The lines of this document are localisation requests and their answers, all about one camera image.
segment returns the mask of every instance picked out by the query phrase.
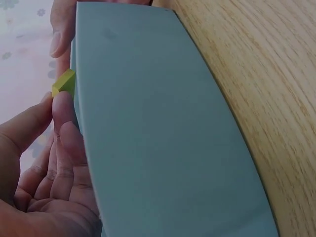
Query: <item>human hand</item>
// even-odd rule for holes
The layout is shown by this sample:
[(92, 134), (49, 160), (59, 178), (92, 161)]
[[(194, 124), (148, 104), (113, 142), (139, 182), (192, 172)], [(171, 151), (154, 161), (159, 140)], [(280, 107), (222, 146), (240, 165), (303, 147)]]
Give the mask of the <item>human hand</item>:
[[(80, 0), (150, 5), (152, 0)], [(54, 0), (50, 22), (54, 30), (50, 55), (57, 58), (57, 78), (70, 67), (70, 45), (75, 36), (77, 0)]]
[[(20, 156), (54, 120), (21, 179)], [(0, 125), (0, 236), (94, 237), (102, 224), (70, 94), (51, 94)]]

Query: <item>light blue box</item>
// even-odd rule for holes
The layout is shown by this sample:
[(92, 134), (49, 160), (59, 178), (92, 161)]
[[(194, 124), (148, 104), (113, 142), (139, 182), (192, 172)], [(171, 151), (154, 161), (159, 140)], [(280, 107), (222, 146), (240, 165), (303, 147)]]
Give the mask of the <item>light blue box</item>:
[(277, 237), (210, 70), (168, 9), (78, 2), (75, 108), (108, 237)]

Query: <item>fingernail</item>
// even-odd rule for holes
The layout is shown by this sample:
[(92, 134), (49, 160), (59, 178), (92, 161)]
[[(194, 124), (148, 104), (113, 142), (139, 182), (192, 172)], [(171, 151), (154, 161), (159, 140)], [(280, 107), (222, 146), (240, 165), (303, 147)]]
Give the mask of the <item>fingernail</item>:
[(50, 97), (51, 97), (51, 92), (47, 92), (40, 102), (43, 103)]
[(54, 54), (59, 46), (60, 43), (60, 38), (61, 38), (61, 34), (60, 32), (55, 32), (53, 35), (53, 40), (51, 41), (51, 45), (50, 45), (50, 55)]

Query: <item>yellow-green block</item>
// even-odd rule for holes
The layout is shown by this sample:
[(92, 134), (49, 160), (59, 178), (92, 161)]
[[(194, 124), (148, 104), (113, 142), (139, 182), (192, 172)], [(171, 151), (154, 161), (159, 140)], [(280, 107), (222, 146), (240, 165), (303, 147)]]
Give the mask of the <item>yellow-green block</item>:
[(52, 86), (52, 95), (55, 97), (61, 91), (69, 92), (73, 99), (75, 96), (76, 73), (68, 69)]

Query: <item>curved wooden edge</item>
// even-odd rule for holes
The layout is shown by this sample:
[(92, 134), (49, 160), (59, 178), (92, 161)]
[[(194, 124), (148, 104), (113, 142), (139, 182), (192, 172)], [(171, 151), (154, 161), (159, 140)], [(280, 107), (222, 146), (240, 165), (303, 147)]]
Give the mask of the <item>curved wooden edge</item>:
[(316, 3), (155, 0), (174, 9), (253, 154), (282, 237), (316, 236)]

